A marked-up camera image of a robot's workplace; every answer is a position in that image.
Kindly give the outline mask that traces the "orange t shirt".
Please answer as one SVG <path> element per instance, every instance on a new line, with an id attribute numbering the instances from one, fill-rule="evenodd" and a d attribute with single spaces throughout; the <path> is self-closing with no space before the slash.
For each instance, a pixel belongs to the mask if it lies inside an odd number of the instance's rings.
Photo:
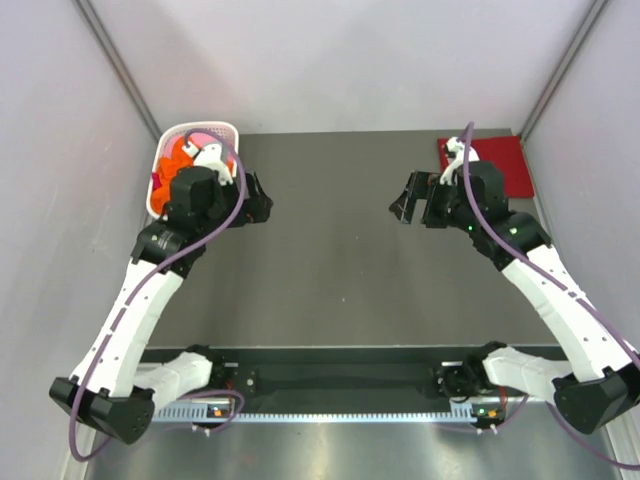
<path id="1" fill-rule="evenodd" d="M 158 160 L 156 173 L 159 175 L 162 186 L 151 192 L 150 206 L 154 213 L 161 215 L 165 204 L 170 200 L 170 183 L 181 169 L 191 167 L 193 159 L 183 150 L 184 141 L 179 139 L 172 147 L 169 156 Z"/>

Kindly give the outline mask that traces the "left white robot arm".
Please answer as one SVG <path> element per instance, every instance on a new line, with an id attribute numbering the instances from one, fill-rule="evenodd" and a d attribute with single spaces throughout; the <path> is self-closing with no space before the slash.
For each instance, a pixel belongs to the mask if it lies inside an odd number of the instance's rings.
<path id="1" fill-rule="evenodd" d="M 138 441 L 153 414 L 182 396 L 199 390 L 212 397 L 226 387 L 221 356 L 203 346 L 146 374 L 137 369 L 163 310 L 207 243 L 227 228 L 266 222 L 273 206 L 252 171 L 224 185 L 213 170 L 187 167 L 170 190 L 162 216 L 137 236 L 120 293 L 90 351 L 49 391 L 73 425 L 125 444 Z"/>

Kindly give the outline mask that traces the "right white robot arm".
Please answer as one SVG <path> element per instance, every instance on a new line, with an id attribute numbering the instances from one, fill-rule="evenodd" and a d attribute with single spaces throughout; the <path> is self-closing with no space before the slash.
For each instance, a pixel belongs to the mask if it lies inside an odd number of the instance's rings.
<path id="1" fill-rule="evenodd" d="M 403 224 L 418 201 L 427 228 L 457 228 L 529 301 L 565 358 L 548 360 L 501 342 L 489 342 L 462 364 L 438 372 L 448 397 L 487 396 L 499 387 L 555 406 L 574 429 L 591 434 L 639 403 L 639 355 L 620 345 L 591 314 L 591 304 L 562 264 L 551 238 L 530 214 L 513 211 L 504 176 L 491 163 L 459 167 L 452 184 L 440 174 L 411 173 L 389 207 Z"/>

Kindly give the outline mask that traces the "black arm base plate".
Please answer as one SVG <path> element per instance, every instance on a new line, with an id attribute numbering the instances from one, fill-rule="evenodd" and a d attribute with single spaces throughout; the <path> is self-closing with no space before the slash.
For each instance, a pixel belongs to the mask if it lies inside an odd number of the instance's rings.
<path id="1" fill-rule="evenodd" d="M 489 380 L 469 348 L 199 349 L 176 359 L 180 395 L 235 389 L 262 397 L 285 390 L 409 390 L 427 397 L 475 397 L 507 384 Z"/>

